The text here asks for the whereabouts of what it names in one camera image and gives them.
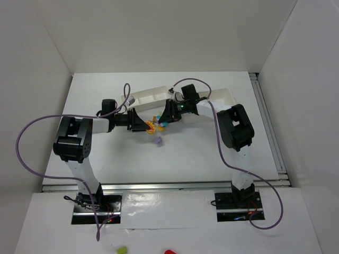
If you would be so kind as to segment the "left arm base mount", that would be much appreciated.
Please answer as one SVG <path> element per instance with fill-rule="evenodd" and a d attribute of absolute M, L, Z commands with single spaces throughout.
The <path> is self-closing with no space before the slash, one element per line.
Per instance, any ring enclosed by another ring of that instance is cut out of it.
<path fill-rule="evenodd" d="M 78 197 L 71 198 L 65 195 L 64 199 L 74 203 L 71 222 L 72 225 L 95 224 L 95 218 L 91 204 L 81 203 Z M 122 195 L 103 196 L 102 204 L 95 205 L 99 224 L 102 224 L 105 220 L 107 220 L 106 224 L 120 224 L 121 207 Z"/>

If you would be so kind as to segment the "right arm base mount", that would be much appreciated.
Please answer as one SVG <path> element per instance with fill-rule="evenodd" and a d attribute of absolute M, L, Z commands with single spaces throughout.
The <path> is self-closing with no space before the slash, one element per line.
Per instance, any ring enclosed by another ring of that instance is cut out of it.
<path fill-rule="evenodd" d="M 210 204 L 216 208 L 217 222 L 248 221 L 251 215 L 253 221 L 265 220 L 259 192 L 241 205 L 235 203 L 232 193 L 215 193 Z"/>

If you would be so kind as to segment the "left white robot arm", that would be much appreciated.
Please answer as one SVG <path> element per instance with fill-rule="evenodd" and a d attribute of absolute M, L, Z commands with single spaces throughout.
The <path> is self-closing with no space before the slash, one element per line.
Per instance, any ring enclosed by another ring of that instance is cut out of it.
<path fill-rule="evenodd" d="M 126 114 L 113 113 L 117 109 L 117 102 L 113 99 L 104 99 L 99 115 L 104 118 L 76 118 L 64 116 L 53 143 L 53 152 L 71 170 L 77 180 L 77 199 L 81 204 L 90 204 L 93 196 L 94 204 L 101 205 L 103 190 L 101 183 L 96 179 L 89 155 L 92 147 L 92 135 L 109 133 L 116 126 L 125 126 L 128 131 L 140 132 L 150 130 L 150 126 L 144 122 L 133 108 Z"/>

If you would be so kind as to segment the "purple lego brick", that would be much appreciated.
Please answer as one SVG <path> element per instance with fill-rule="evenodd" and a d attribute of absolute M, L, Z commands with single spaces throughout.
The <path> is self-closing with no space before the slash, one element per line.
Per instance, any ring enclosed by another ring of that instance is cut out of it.
<path fill-rule="evenodd" d="M 158 146 L 161 147 L 163 145 L 163 139 L 161 137 L 157 137 L 154 141 L 154 143 Z"/>

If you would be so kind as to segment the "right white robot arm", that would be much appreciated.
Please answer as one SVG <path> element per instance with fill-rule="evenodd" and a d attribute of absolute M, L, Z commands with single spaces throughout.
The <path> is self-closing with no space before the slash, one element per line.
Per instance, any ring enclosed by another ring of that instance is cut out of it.
<path fill-rule="evenodd" d="M 209 96 L 201 97 L 193 84 L 182 87 L 183 100 L 167 99 L 165 109 L 158 123 L 172 123 L 181 120 L 185 113 L 202 115 L 215 122 L 218 149 L 221 144 L 230 149 L 235 165 L 231 180 L 234 202 L 243 203 L 255 193 L 253 180 L 249 174 L 249 147 L 254 137 L 254 129 L 241 104 L 234 106 L 211 101 Z"/>

